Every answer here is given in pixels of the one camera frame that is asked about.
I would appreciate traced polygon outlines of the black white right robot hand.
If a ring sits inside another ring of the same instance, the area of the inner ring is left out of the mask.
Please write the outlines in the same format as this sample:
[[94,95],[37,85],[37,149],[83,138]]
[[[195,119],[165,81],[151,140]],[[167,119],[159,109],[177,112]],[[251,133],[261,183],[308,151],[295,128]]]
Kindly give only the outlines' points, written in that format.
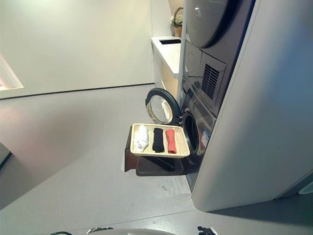
[[197,229],[199,235],[217,235],[217,232],[214,230],[214,228],[198,226]]

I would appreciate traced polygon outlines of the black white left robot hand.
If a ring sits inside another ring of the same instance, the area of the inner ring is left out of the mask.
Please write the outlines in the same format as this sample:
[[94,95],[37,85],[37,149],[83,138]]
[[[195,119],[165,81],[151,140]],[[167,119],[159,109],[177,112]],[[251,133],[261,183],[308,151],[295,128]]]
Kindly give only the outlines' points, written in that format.
[[98,232],[98,231],[106,231],[106,230],[112,230],[113,228],[112,227],[93,227],[93,228],[90,228],[86,234],[90,234],[90,233],[94,233],[94,232]]

